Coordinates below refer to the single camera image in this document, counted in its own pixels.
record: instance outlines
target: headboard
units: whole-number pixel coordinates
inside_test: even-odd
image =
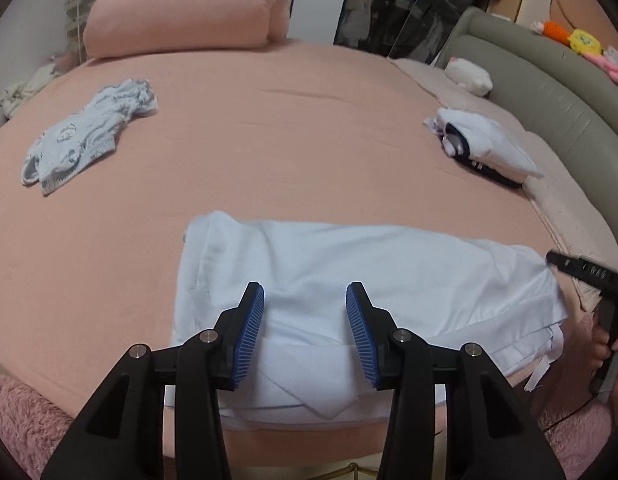
[[[618,235],[618,87],[571,49],[468,9],[436,66],[463,57],[487,70],[489,99],[540,135]]]

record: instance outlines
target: yellow plush toy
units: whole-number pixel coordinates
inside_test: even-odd
[[[569,44],[571,49],[577,54],[580,54],[580,56],[585,52],[597,54],[598,56],[602,54],[602,45],[600,42],[591,34],[579,28],[574,30],[569,36]]]

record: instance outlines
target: pink plush toy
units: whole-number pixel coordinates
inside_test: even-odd
[[[611,81],[618,85],[618,65],[613,61],[609,61],[599,54],[591,54],[589,52],[583,52],[582,57],[604,70],[609,75],[609,78],[611,78]]]

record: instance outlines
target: pink bed sheet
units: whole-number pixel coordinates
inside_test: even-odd
[[[129,77],[150,80],[158,113],[50,196],[22,187],[36,137]],[[296,42],[89,62],[58,79],[0,129],[0,362],[75,416],[129,346],[167,345],[182,235],[212,210],[552,248],[520,192],[446,158],[422,124],[437,108],[383,58]],[[226,444],[236,464],[334,462],[380,451],[385,431],[227,431]]]

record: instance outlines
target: white and black garment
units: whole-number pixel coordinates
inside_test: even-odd
[[[82,110],[45,131],[26,153],[22,184],[40,181],[48,195],[89,164],[116,150],[115,135],[133,116],[157,109],[148,81],[105,86]]]
[[[441,137],[448,156],[500,184],[521,187],[529,176],[544,176],[504,126],[493,119],[440,108],[425,124]]]
[[[328,429],[386,420],[392,392],[376,392],[364,378],[346,318],[346,287],[356,281],[398,326],[431,344],[477,342],[507,375],[542,358],[529,388],[562,352],[564,300],[528,247],[401,226],[238,222],[214,212],[186,231],[171,344],[214,326],[249,282],[264,287],[249,374],[235,392],[218,392],[223,425]]]

